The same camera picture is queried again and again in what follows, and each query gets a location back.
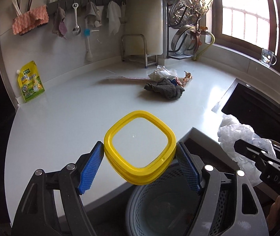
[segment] pipe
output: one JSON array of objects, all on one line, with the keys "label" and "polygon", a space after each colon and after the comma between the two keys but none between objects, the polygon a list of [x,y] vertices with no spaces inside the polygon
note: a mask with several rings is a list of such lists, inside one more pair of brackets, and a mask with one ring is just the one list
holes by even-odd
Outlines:
[{"label": "pipe", "polygon": [[210,33],[210,32],[209,32],[209,35],[212,37],[211,43],[210,43],[206,48],[204,48],[202,51],[200,51],[199,54],[197,54],[196,56],[194,56],[194,57],[192,58],[194,61],[198,61],[198,59],[201,57],[201,55],[202,55],[203,53],[205,53],[205,52],[208,50],[208,48],[210,48],[210,47],[214,44],[214,42],[215,42],[215,37],[214,37],[214,35],[213,35],[212,33]]}]

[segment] window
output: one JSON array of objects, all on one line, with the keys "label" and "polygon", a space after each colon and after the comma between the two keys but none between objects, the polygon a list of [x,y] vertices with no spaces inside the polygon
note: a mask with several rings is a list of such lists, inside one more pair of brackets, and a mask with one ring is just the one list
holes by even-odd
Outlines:
[{"label": "window", "polygon": [[280,72],[280,0],[214,0],[212,10],[217,44],[255,59],[262,48],[269,49]]}]

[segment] black sink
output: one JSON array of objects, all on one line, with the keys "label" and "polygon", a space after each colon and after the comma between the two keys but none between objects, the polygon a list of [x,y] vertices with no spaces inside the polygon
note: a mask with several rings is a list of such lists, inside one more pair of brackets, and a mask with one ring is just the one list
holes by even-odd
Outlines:
[{"label": "black sink", "polygon": [[280,143],[279,104],[239,79],[234,81],[212,111],[231,114],[240,123],[252,126],[260,137]]}]

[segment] spoon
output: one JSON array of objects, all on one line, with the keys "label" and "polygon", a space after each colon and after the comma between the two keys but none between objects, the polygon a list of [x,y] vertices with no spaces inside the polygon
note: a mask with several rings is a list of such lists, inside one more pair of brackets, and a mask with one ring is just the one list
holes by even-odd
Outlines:
[{"label": "spoon", "polygon": [[77,8],[78,8],[78,6],[79,6],[79,4],[77,4],[77,3],[74,3],[72,5],[72,7],[75,9],[75,19],[76,19],[76,26],[74,27],[74,29],[72,31],[73,35],[78,35],[78,34],[81,33],[81,28],[80,28],[80,26],[78,26],[78,21],[77,21]]}]

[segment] pink sponge cloth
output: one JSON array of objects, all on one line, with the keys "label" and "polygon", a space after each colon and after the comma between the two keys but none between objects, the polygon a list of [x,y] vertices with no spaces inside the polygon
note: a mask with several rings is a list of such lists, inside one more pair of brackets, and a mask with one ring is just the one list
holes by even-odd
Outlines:
[{"label": "pink sponge cloth", "polygon": [[30,10],[13,20],[13,34],[25,34],[31,29],[48,23],[49,17],[46,10],[46,5]]}]

